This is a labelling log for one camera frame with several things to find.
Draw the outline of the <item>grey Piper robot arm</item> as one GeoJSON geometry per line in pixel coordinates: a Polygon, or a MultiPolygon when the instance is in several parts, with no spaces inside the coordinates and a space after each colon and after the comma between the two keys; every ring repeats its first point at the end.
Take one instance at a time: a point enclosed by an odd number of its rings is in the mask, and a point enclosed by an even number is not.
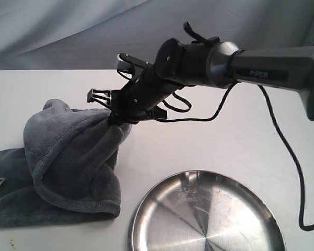
{"type": "Polygon", "coordinates": [[[124,87],[87,94],[88,102],[111,111],[111,124],[168,122],[159,104],[177,90],[193,86],[230,90],[239,82],[297,92],[308,119],[314,121],[314,46],[252,51],[217,37],[190,44],[169,39],[153,63],[119,54],[117,72],[131,76],[124,87]]]}

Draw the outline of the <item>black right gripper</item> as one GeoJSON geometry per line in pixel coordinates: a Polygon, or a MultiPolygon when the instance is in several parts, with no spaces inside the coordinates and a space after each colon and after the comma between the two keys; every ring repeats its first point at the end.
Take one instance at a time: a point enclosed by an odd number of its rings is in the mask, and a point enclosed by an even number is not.
{"type": "Polygon", "coordinates": [[[90,89],[87,102],[111,109],[109,124],[136,124],[150,119],[163,122],[167,120],[167,111],[156,106],[180,87],[179,83],[158,77],[151,65],[116,93],[114,90],[90,89]]]}

